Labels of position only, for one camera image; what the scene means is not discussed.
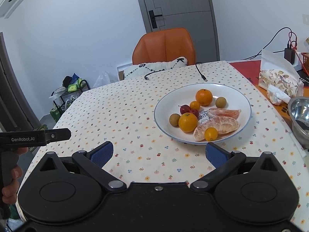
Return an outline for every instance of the red basket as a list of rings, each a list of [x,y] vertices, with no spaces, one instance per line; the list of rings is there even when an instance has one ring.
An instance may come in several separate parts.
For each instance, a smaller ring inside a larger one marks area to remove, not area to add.
[[[302,53],[302,57],[303,57],[303,63],[302,63],[302,68],[304,69],[304,71],[307,73],[307,75],[309,76],[309,53]]]

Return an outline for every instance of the red cable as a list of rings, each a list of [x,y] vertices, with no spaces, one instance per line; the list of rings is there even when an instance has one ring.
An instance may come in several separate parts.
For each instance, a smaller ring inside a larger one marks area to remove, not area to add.
[[[294,41],[291,41],[292,33],[295,35],[295,39],[296,39],[295,42],[296,42],[296,44],[297,44],[297,36],[296,36],[296,34],[295,34],[294,32],[289,32],[289,41],[290,41],[290,45],[291,45],[292,49],[294,50],[296,56],[298,57],[298,59],[299,59],[301,65],[302,65],[303,70],[304,70],[304,71],[307,73],[307,75],[309,76],[308,71],[306,70],[306,68],[305,68],[305,66],[304,66],[304,64],[303,64],[303,62],[302,62],[302,60],[300,59],[300,57],[299,57],[299,55],[298,55],[298,53],[297,53],[297,51],[296,51],[296,47],[294,47],[293,44],[292,44],[292,43],[294,42]]]

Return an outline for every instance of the wall outlet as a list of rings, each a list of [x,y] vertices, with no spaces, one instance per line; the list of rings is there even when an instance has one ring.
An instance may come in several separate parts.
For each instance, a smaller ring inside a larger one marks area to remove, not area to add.
[[[309,15],[302,15],[302,19],[305,25],[309,25]]]

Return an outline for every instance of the floral tablecloth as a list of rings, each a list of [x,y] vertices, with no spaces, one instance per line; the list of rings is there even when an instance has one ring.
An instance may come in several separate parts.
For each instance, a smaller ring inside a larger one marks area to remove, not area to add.
[[[266,98],[230,64],[219,61],[199,68],[209,83],[234,87],[248,98],[252,107],[247,127],[218,145],[247,156],[273,152],[299,191],[300,203],[292,221],[304,231],[309,230],[309,172],[298,144],[291,138],[291,130],[283,125],[282,117]],[[114,145],[114,154],[103,169],[127,185],[132,181],[190,184],[214,170],[205,157],[205,147],[166,136],[154,122],[154,109],[170,91],[203,82],[195,66],[187,66],[154,73],[148,81],[138,77],[84,92],[55,126],[69,128],[72,138],[41,147],[24,180],[47,151],[71,156],[109,140]]]

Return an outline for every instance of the door handle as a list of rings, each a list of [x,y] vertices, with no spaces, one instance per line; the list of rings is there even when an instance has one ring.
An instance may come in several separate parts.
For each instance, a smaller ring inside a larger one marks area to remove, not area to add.
[[[151,21],[151,25],[153,29],[157,28],[157,22],[155,21],[156,17],[162,17],[163,15],[155,15],[153,10],[149,10],[149,17],[150,17],[150,21]]]

